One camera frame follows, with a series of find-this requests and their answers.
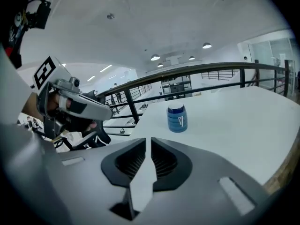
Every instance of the white triangle logo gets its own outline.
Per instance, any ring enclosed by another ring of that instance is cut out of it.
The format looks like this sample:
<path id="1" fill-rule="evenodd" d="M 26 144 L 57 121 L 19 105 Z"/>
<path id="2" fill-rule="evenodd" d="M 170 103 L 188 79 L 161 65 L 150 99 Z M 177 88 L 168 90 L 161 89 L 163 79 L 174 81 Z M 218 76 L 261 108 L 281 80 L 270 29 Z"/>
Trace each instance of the white triangle logo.
<path id="1" fill-rule="evenodd" d="M 180 125 L 183 127 L 183 116 L 178 117 L 179 123 Z"/>

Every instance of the blue bottle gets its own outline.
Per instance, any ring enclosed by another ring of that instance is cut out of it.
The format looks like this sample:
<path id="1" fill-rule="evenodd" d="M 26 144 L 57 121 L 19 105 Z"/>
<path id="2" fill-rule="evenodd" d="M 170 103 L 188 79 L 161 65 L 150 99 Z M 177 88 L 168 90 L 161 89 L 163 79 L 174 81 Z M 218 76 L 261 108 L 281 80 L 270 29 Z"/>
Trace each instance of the blue bottle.
<path id="1" fill-rule="evenodd" d="M 172 132 L 181 133 L 188 128 L 187 111 L 182 103 L 169 104 L 167 117 L 168 126 Z"/>

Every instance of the blue lid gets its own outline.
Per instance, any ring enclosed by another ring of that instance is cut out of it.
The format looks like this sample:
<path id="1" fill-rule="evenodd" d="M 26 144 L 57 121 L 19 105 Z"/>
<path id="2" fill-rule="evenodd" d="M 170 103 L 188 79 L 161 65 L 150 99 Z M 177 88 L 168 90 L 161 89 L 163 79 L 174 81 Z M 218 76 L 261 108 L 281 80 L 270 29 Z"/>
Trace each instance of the blue lid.
<path id="1" fill-rule="evenodd" d="M 168 113 L 182 113 L 185 111 L 184 104 L 179 102 L 173 102 L 168 105 Z"/>

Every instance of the white table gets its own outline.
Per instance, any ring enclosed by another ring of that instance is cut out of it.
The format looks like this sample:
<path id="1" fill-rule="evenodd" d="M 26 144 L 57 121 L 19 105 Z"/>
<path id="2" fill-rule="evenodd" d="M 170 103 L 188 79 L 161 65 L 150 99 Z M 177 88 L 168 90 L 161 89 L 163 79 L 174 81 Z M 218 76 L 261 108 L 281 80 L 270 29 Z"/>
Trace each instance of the white table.
<path id="1" fill-rule="evenodd" d="M 300 106 L 258 88 L 178 99 L 187 111 L 188 128 L 173 133 L 165 101 L 150 104 L 130 138 L 157 137 L 214 152 L 261 185 L 280 167 L 300 127 Z"/>

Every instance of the person's hand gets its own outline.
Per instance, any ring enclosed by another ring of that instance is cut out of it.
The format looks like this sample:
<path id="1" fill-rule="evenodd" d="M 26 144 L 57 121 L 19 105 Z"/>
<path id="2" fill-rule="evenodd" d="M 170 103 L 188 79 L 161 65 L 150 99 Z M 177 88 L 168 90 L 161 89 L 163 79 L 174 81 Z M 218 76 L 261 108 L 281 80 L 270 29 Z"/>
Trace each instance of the person's hand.
<path id="1" fill-rule="evenodd" d="M 48 105 L 47 105 L 47 109 L 48 111 L 52 111 L 54 109 L 56 109 L 59 106 L 60 103 L 60 96 L 57 93 L 51 93 L 49 94 L 49 98 L 48 98 Z M 67 104 L 66 107 L 69 108 L 71 106 L 71 101 L 67 100 Z M 87 129 L 85 130 L 86 132 L 90 131 L 92 128 L 95 128 L 97 126 L 96 122 L 92 122 Z"/>

